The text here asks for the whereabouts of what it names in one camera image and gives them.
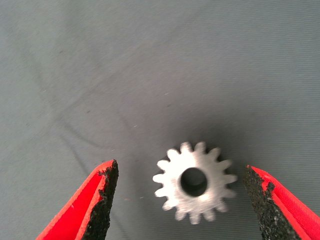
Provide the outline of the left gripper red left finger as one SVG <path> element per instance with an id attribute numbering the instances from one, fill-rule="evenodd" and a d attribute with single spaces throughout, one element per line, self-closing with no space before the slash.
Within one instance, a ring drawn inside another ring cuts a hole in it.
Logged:
<path id="1" fill-rule="evenodd" d="M 98 165 L 37 239 L 104 240 L 118 177 L 115 159 Z"/>

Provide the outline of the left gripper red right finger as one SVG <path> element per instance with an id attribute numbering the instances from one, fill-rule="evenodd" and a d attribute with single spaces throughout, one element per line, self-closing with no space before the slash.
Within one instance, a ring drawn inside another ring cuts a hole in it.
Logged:
<path id="1" fill-rule="evenodd" d="M 318 240 L 320 217 L 268 172 L 247 165 L 243 184 L 263 240 Z"/>

